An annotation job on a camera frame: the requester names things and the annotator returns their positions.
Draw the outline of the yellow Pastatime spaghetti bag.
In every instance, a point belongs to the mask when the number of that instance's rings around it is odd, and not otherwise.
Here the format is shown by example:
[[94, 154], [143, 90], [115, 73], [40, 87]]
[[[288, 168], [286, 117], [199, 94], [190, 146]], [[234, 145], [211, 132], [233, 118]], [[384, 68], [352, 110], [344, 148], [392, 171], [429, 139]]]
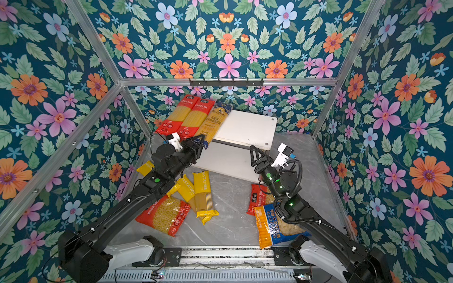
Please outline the yellow Pastatime spaghetti bag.
[[208, 171], [203, 171], [194, 173], [193, 178], [197, 218], [205, 225], [212, 217], [219, 215], [212, 200], [210, 175]]

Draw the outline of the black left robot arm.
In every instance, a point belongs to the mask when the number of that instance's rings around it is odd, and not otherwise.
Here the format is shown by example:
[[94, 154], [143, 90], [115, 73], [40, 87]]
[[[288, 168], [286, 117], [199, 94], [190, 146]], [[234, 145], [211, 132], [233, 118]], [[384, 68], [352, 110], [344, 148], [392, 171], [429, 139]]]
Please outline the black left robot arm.
[[66, 230], [58, 240], [59, 262], [76, 283], [96, 283], [107, 272], [113, 257], [107, 244], [129, 222], [161, 200], [184, 170], [196, 164], [205, 136], [182, 141], [181, 150], [170, 143], [161, 145], [152, 156], [154, 169], [142, 178], [131, 193], [113, 209], [77, 232]]

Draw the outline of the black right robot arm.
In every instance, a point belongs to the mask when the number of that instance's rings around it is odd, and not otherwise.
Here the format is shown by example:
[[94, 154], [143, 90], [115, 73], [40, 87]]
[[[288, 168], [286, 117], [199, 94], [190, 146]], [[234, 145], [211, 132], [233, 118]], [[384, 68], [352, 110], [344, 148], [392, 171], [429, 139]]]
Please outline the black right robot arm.
[[389, 265], [380, 249], [368, 249], [350, 239], [299, 194], [303, 166], [290, 157], [292, 153], [292, 148], [281, 144], [277, 157], [272, 158], [250, 146], [251, 166], [275, 197], [273, 211], [283, 222], [308, 232], [290, 244], [290, 258], [315, 265], [342, 283], [391, 283]]

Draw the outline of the amber blue spaghetti bag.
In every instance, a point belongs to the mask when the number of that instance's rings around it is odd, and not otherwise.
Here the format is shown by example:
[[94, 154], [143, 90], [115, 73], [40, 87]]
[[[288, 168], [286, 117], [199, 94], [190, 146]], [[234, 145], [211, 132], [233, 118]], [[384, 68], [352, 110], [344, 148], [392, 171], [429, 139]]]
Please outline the amber blue spaghetti bag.
[[231, 111], [231, 105], [217, 101], [214, 108], [195, 133], [195, 136], [204, 135], [204, 143], [206, 145], [210, 144]]

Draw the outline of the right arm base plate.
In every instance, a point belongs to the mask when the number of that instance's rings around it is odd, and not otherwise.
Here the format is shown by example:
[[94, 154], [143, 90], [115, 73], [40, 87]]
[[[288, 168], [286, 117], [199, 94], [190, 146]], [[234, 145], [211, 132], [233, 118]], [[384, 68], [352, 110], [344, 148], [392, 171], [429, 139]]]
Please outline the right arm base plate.
[[293, 259], [290, 255], [290, 249], [286, 246], [272, 246], [271, 250], [274, 255], [274, 265], [276, 266], [302, 266], [302, 259]]

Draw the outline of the red spaghetti bag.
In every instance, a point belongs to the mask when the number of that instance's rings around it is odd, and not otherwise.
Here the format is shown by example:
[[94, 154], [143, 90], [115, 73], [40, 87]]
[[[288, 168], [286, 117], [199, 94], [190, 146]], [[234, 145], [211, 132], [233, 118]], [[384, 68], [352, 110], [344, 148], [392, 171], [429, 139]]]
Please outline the red spaghetti bag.
[[169, 115], [169, 117], [162, 122], [162, 124], [157, 128], [156, 132], [168, 136], [173, 133], [176, 133], [177, 130], [182, 125], [183, 121], [186, 119], [188, 114], [195, 107], [197, 102], [201, 98], [193, 95], [186, 95], [176, 106], [175, 110]]
[[203, 124], [207, 115], [212, 110], [215, 101], [200, 99], [189, 112], [177, 133], [181, 140], [194, 137], [200, 126]]

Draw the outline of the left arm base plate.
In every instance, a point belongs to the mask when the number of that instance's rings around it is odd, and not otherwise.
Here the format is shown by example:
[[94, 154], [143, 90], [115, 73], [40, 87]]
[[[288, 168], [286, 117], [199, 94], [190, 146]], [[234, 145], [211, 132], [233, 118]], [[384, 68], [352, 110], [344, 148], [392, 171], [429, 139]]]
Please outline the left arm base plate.
[[135, 262], [133, 267], [176, 267], [182, 258], [182, 248], [160, 248], [144, 262]]

